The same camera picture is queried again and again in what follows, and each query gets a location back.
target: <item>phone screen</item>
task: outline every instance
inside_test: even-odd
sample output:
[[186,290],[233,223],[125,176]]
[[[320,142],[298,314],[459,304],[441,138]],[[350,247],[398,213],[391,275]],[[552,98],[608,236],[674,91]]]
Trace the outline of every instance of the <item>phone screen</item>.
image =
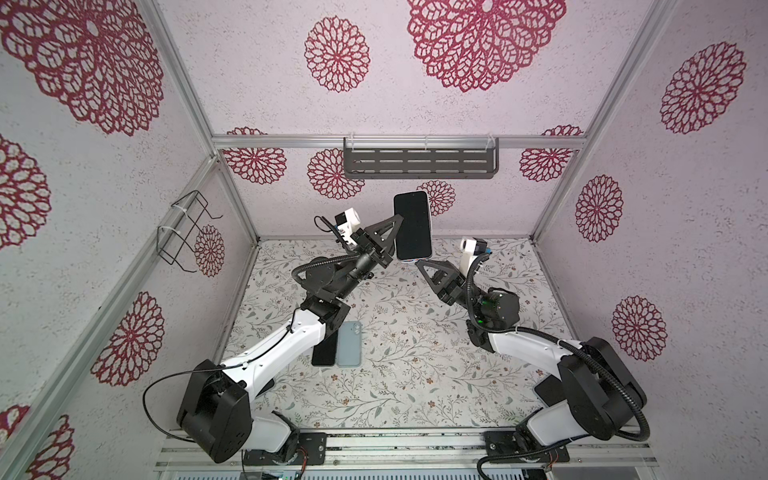
[[432,256],[432,225],[429,199],[422,191],[395,195],[395,214],[402,225],[395,237],[398,260],[417,260]]

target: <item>base mounting plate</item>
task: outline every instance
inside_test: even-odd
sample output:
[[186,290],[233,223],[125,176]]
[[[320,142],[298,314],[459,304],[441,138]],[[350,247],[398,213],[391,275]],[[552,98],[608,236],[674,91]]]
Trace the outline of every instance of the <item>base mounting plate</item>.
[[[483,438],[485,439],[485,452],[488,454],[488,456],[491,457],[494,455],[512,455],[515,453],[520,453],[521,451],[518,449],[518,444],[513,437],[514,434],[515,430],[509,430],[507,432],[485,432],[483,434]],[[525,459],[512,458],[509,460],[491,460],[489,463],[549,463],[555,458],[557,459],[558,463],[565,463],[571,460],[571,457],[568,455],[568,450],[565,447],[560,447],[558,449],[551,450],[550,452],[542,453],[538,457],[525,457]]]
[[[322,465],[325,463],[327,438],[327,433],[299,433],[299,447],[304,447],[309,454],[306,460],[307,465]],[[285,465],[301,465],[303,462],[304,457],[297,449],[296,455]],[[276,464],[264,450],[246,450],[243,465],[257,467],[282,464]]]

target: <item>red flower pattern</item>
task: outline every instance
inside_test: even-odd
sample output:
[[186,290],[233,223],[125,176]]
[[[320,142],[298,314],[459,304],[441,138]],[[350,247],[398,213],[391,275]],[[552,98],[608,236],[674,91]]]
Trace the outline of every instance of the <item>red flower pattern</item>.
[[371,59],[366,38],[345,18],[325,17],[317,22],[304,48],[313,78],[330,91],[355,88],[368,73]]
[[69,415],[62,415],[58,420],[58,427],[48,435],[43,449],[27,468],[28,480],[64,478],[69,472],[69,462],[74,453],[73,435],[74,429],[69,425]]
[[37,161],[0,135],[0,250],[37,234],[51,211],[50,197]]
[[416,190],[424,190],[429,197],[429,213],[444,214],[456,200],[456,192],[450,184],[440,180],[430,180],[419,185]]
[[141,377],[163,346],[165,318],[157,300],[149,292],[141,292],[133,308],[120,321],[120,326],[91,367],[99,383],[126,386]]
[[342,200],[354,197],[365,186],[365,180],[344,176],[344,153],[338,148],[319,151],[306,168],[310,183],[321,195]]
[[619,346],[635,359],[655,359],[667,346],[667,324],[656,306],[642,296],[620,301],[611,323]]
[[722,41],[697,51],[674,72],[661,98],[661,121],[676,134],[697,131],[719,117],[744,82],[744,52]]
[[18,423],[27,415],[29,406],[14,405],[11,408],[0,412],[0,449],[11,438]]
[[194,242],[194,259],[205,276],[216,276],[224,265],[224,240],[213,225],[206,225]]
[[[256,128],[238,127],[229,135],[265,135]],[[255,184],[277,182],[286,173],[282,148],[230,148],[221,151],[232,171]]]
[[131,0],[0,0],[0,31],[77,120],[133,135],[159,115],[163,70]]
[[408,32],[427,75],[488,90],[531,64],[565,15],[565,0],[408,0]]
[[576,202],[576,225],[581,235],[599,242],[619,226],[624,201],[621,189],[613,178],[600,175],[588,181]]
[[[573,125],[558,125],[546,130],[543,135],[581,135],[584,132]],[[571,159],[573,150],[568,148],[527,148],[520,157],[520,171],[523,177],[545,182],[560,177],[563,168]]]

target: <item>ceiling panel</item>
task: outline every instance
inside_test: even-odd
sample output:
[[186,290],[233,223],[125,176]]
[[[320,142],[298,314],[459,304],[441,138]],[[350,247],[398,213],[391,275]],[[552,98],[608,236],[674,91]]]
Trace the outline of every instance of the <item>ceiling panel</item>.
[[586,128],[650,0],[158,0],[217,133]]

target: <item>aluminum frame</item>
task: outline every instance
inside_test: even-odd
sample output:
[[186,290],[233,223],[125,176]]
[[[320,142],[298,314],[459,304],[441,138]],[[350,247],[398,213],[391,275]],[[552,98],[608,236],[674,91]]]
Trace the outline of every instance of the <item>aluminum frame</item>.
[[230,339],[232,328],[235,325],[237,314],[240,311],[240,304],[243,303],[245,297],[245,290],[248,287],[248,281],[250,280],[250,274],[253,272],[253,265],[259,256],[259,245],[253,245],[248,253],[248,259],[245,262],[243,271],[240,273],[240,278],[237,280],[237,290],[235,296],[232,297],[230,306],[227,309],[227,314],[224,317],[224,327],[221,330],[219,339],[216,342],[216,350],[211,359],[218,364],[224,357],[224,350],[227,348],[227,341]]
[[216,148],[464,148],[483,149],[498,138],[499,148],[582,148],[583,136],[550,135],[225,135],[215,134]]
[[[307,429],[303,432],[325,432],[326,462],[314,465],[313,471],[335,470],[390,470],[413,468],[419,470],[444,468],[474,468],[485,456],[483,432],[510,428],[424,428],[424,429]],[[173,431],[186,437],[183,431]],[[657,467],[658,462],[650,446],[643,442],[613,437],[604,442],[595,438],[577,440],[568,446],[569,463],[558,463],[554,470],[565,468],[626,466]],[[483,469],[520,468],[521,464],[486,464]],[[531,464],[542,467],[541,463]],[[225,463],[214,463],[201,449],[189,443],[166,439],[154,470],[183,472],[196,470],[239,470],[240,457],[235,455]],[[275,465],[264,467],[265,472],[297,470],[299,466]]]
[[[201,189],[215,175],[216,164],[215,157],[207,157],[184,188],[182,195]],[[177,224],[183,218],[184,212],[181,209],[169,208],[160,224]],[[120,324],[128,305],[160,259],[155,242],[153,231],[117,285],[107,295],[101,308],[91,318],[90,323],[43,385],[42,391],[35,397],[15,435],[10,437],[2,450],[0,478],[20,478],[25,474],[48,434],[54,429],[62,409],[68,404],[83,376],[88,374],[101,349]]]
[[195,93],[192,81],[187,73],[187,69],[184,67],[184,62],[181,60],[176,44],[170,36],[170,30],[163,18],[160,6],[155,0],[135,0],[135,3],[144,23],[147,25],[147,29],[152,35],[152,39],[157,46],[160,57],[163,60],[165,72],[167,74],[166,77],[170,78],[174,83],[174,86],[181,97],[181,103],[187,111],[189,118],[192,120],[192,125],[197,132],[197,136],[200,138],[200,142],[205,146],[210,155],[215,156],[221,164],[225,166],[224,173],[225,177],[228,178],[227,193],[235,204],[236,212],[238,216],[240,216],[240,221],[247,228],[251,242],[254,244],[257,243],[259,236],[254,223],[248,214],[248,210],[245,208],[240,192],[237,190],[237,186],[232,178],[232,172],[226,167],[227,163],[223,160],[221,153],[214,145],[210,122],[205,115],[205,111],[203,110],[203,106],[200,103],[197,93]]
[[[200,100],[197,97],[191,81],[181,61],[180,55],[175,47],[172,37],[170,36],[168,27],[163,19],[161,10],[155,2],[155,0],[136,0],[139,11],[144,18],[147,28],[149,29],[152,37],[157,45],[158,50],[161,53],[161,57],[164,60],[165,66],[169,71],[169,77],[175,83],[178,94],[182,98],[182,102],[193,121],[198,137],[203,145],[209,150],[211,157],[207,158],[203,164],[198,168],[192,180],[184,189],[184,193],[196,190],[207,181],[211,171],[214,168],[217,160],[220,159],[219,149],[221,148],[238,148],[238,147],[294,147],[294,148],[338,148],[343,147],[344,135],[263,135],[263,136],[236,136],[236,135],[213,135],[210,129],[210,123],[201,107]],[[579,150],[579,153],[569,162],[566,167],[563,177],[558,183],[556,191],[548,201],[548,205],[545,211],[537,222],[537,226],[533,233],[533,241],[536,244],[542,236],[546,233],[549,225],[554,219],[555,215],[562,207],[565,198],[568,197],[571,192],[574,182],[578,179],[585,166],[588,164],[588,160],[591,152],[594,150],[595,145],[598,144],[601,137],[607,130],[607,126],[610,124],[612,118],[617,112],[617,108],[620,103],[626,97],[632,82],[637,78],[641,72],[641,68],[644,62],[647,60],[650,51],[658,41],[661,34],[664,32],[668,22],[671,19],[672,13],[677,6],[678,0],[655,0],[649,13],[644,19],[644,23],[641,26],[640,31],[636,35],[632,47],[624,59],[619,72],[614,78],[609,91],[603,100],[597,114],[591,122],[587,134],[584,137],[546,137],[538,135],[512,135],[501,136],[499,138],[500,148],[570,148],[573,150]],[[433,147],[433,148],[472,148],[482,147],[487,144],[488,138],[481,136],[391,136],[391,135],[379,135],[370,137],[357,137],[355,139],[356,145],[359,147],[392,147],[397,146],[400,148],[418,148],[418,147]],[[232,197],[237,205],[238,214],[241,216],[244,224],[250,226],[248,228],[249,234],[252,237],[254,244],[258,242],[258,236],[253,222],[243,205],[237,188],[232,181],[231,173],[227,170],[227,176],[230,181],[227,184],[230,185]],[[170,209],[162,220],[162,224],[173,224],[180,220],[182,213],[178,209]],[[129,266],[128,270],[124,273],[118,284],[110,292],[103,306],[91,322],[86,327],[85,331],[81,334],[78,341],[75,343],[70,352],[66,355],[64,360],[59,364],[55,370],[54,375],[46,382],[43,390],[37,396],[30,408],[29,414],[22,420],[19,429],[13,437],[11,437],[3,449],[2,456],[0,456],[0,477],[2,478],[15,478],[24,475],[27,465],[32,461],[35,454],[42,446],[48,432],[58,419],[60,409],[62,409],[67,402],[67,399],[72,394],[74,387],[78,384],[79,379],[85,372],[88,371],[88,367],[98,355],[103,343],[106,342],[108,337],[114,332],[119,320],[122,317],[122,312],[126,305],[131,301],[131,298],[140,288],[141,284],[146,280],[146,277],[151,272],[154,263],[157,261],[157,254],[154,250],[154,235],[146,242],[142,247],[139,255]],[[441,434],[449,434],[451,429],[436,429]],[[470,433],[471,429],[462,429],[463,432]],[[373,429],[373,435],[381,435],[385,433],[385,429]],[[363,434],[359,430],[354,431],[355,434]],[[605,451],[599,452],[594,446],[584,450],[578,450],[578,446],[571,447],[574,450],[572,454],[577,460],[581,457],[588,457],[592,455],[603,455],[609,458],[613,458],[616,454],[627,454],[630,450],[621,449],[622,452],[612,452],[610,448]],[[364,468],[376,468],[376,464],[373,460],[379,461],[381,466],[387,468],[392,467],[392,463],[396,462],[399,458],[412,465],[417,456],[411,455],[412,451],[407,452],[394,452],[391,455],[381,455],[381,451],[373,451],[371,455],[350,455],[349,452],[344,452],[343,449],[339,450],[339,458],[344,458],[342,462],[347,465],[353,465],[354,467]],[[435,464],[432,462],[437,459],[439,464],[444,468],[448,466],[447,463],[458,462],[460,467],[467,466],[466,460],[456,460],[456,450],[429,450],[428,455],[420,456],[419,460],[430,458],[429,463],[424,463],[425,468],[433,468]],[[632,452],[634,457],[642,453],[648,453],[652,455],[650,448],[647,444],[637,445],[635,444],[635,450]],[[176,449],[171,449],[171,453],[175,455],[179,452]],[[188,452],[187,455],[205,455],[197,449],[196,452]],[[363,461],[354,461],[353,459],[363,457]],[[646,458],[641,456],[639,459],[641,463],[638,466],[653,467],[655,458]],[[230,466],[235,466],[236,462],[231,462]],[[617,465],[617,463],[611,462],[579,462],[577,465]]]

